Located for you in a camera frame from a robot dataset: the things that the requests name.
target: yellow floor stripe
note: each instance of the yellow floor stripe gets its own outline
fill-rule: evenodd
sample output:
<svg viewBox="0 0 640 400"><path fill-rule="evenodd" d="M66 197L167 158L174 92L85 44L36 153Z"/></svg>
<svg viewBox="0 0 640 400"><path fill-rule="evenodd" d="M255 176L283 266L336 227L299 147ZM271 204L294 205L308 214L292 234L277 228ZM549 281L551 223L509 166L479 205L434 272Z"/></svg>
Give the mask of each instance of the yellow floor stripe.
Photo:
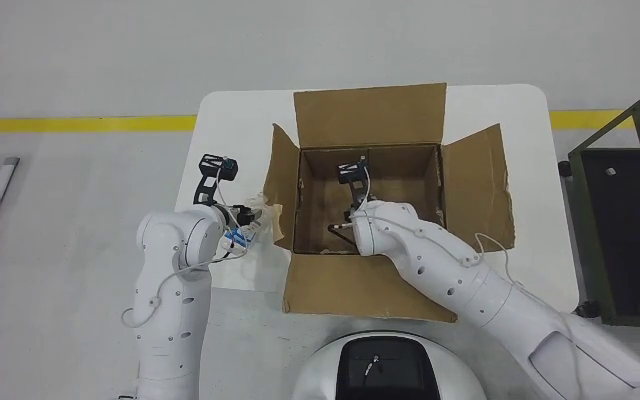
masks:
<svg viewBox="0 0 640 400"><path fill-rule="evenodd" d="M195 115L0 119L0 133L192 132Z"/></svg>
<svg viewBox="0 0 640 400"><path fill-rule="evenodd" d="M551 128L554 130L597 131L624 110L551 111ZM618 129L633 129L633 119L627 118Z"/></svg>
<svg viewBox="0 0 640 400"><path fill-rule="evenodd" d="M623 110L551 111L554 130L596 131ZM95 133L193 131L195 115L86 118L0 118L0 133ZM620 128L633 129L627 119Z"/></svg>

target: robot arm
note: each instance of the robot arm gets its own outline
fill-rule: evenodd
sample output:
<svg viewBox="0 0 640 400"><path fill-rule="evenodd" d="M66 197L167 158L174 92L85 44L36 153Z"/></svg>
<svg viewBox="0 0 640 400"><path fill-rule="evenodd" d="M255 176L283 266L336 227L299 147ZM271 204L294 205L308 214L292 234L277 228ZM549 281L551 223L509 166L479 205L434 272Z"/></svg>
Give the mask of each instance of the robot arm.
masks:
<svg viewBox="0 0 640 400"><path fill-rule="evenodd" d="M418 219L410 204L365 202L351 221L361 255L389 257L420 293L500 341L549 398L640 398L633 351L505 281L462 240Z"/></svg>
<svg viewBox="0 0 640 400"><path fill-rule="evenodd" d="M215 207L152 213L138 228L144 266L131 321L140 358L137 398L197 400L213 259L227 225Z"/></svg>

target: white cable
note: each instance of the white cable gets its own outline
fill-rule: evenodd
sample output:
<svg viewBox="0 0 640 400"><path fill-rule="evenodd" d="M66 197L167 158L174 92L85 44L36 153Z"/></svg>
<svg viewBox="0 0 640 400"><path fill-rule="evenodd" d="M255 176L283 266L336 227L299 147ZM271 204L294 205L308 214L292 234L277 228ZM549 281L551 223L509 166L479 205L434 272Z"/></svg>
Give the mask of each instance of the white cable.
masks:
<svg viewBox="0 0 640 400"><path fill-rule="evenodd" d="M367 194L364 196L364 200L360 203L360 206L355 212L358 212L364 208L364 206L369 202L369 193L371 191L371 177L369 176L369 168L365 165L364 173L367 174Z"/></svg>
<svg viewBox="0 0 640 400"><path fill-rule="evenodd" d="M144 324L146 324L147 322L149 322L149 320L151 319L151 317L153 317L153 315L155 314L156 310L158 309L158 307L160 307L160 305L162 304L162 298L160 297L160 291L162 290L162 286L164 286L164 284L171 278L173 278L176 275L180 275L180 274L184 274L186 272L191 272L191 271L208 271L208 269L203 269L203 268L198 268L202 265L208 265L208 264L217 264L223 261L227 261L227 260L235 260L237 258L241 258L243 257L245 254L247 254L247 252L245 251L244 253L242 253L241 255L237 256L237 257L227 257L227 258L217 258L215 260L209 260L209 261L205 261L205 262L201 262L198 264L194 264L191 265L185 269L181 269L179 271L176 271L172 274L167 275L166 278L164 278L162 280L162 282L160 282L160 285L158 285L158 289L156 290L156 295L155 297L152 297L149 299L149 305L152 307L151 312L149 313L149 315L141 322L138 323L133 323L130 324L125 320L125 315L129 312L129 311L133 311L133 308L127 308L126 310L124 310L122 312L122 314L120 314L120 321L122 322L122 324L124 326L126 326L127 328L140 328L141 326L143 326Z"/></svg>
<svg viewBox="0 0 640 400"><path fill-rule="evenodd" d="M227 205L227 202L224 200L224 196L222 196L222 189L220 188L220 171L222 171L222 168L219 168L218 173L216 174L216 187L218 188L218 195L220 195L220 200L222 200L222 204L227 208L227 212L229 213L229 216L231 217L233 222L236 223L237 231L240 233L240 236L242 236L242 240L244 240L245 248L244 248L244 252L242 253L242 255L244 255L249 251L249 242L247 241L247 238L244 236L244 232L242 232L242 229L240 229L240 224L238 223L238 220L231 212L229 206Z"/></svg>

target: open cardboard box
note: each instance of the open cardboard box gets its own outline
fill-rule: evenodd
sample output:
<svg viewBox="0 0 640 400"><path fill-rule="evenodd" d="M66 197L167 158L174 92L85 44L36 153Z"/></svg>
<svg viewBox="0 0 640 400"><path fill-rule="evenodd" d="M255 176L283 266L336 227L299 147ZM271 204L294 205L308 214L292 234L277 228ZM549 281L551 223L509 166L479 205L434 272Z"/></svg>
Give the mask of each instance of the open cardboard box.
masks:
<svg viewBox="0 0 640 400"><path fill-rule="evenodd" d="M275 243L292 252L284 312L456 319L403 281L389 259L360 257L327 231L352 202L337 166L362 155L378 199L410 203L476 248L476 232L513 247L500 126L442 146L445 101L446 84L294 94L300 148L274 125L264 186L269 203L281 206Z"/></svg>

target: gray floor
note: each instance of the gray floor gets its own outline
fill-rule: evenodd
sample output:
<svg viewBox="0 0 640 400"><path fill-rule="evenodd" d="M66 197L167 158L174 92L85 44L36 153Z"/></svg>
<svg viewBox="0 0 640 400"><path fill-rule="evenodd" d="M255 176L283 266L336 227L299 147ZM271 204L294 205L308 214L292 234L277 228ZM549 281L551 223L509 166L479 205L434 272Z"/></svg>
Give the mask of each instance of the gray floor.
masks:
<svg viewBox="0 0 640 400"><path fill-rule="evenodd" d="M119 323L142 265L150 210L173 209L190 135L0 135L22 163L0 206L0 398L115 398L137 356ZM448 347L491 399L538 399L496 342L464 324L282 314L280 295L214 289L201 398L286 399L300 364L332 338L401 329ZM616 335L640 348L633 328Z"/></svg>

